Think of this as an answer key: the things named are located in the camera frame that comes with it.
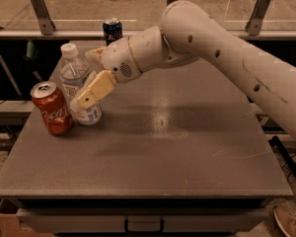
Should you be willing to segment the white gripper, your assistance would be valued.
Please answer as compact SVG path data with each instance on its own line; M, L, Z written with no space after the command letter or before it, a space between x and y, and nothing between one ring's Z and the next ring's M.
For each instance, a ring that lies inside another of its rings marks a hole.
M70 101L72 111L82 111L96 104L114 89L116 81L127 83L142 74L131 53L129 38L119 39L106 47L88 50L85 57L90 63L103 65L106 70L89 75L84 86Z

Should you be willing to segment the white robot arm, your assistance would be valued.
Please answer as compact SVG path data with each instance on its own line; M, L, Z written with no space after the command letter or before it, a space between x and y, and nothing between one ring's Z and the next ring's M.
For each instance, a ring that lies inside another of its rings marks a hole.
M173 68L203 58L296 140L296 67L221 28L188 1L166 7L160 27L89 50L87 60L102 67L90 75L70 102L82 111L155 68Z

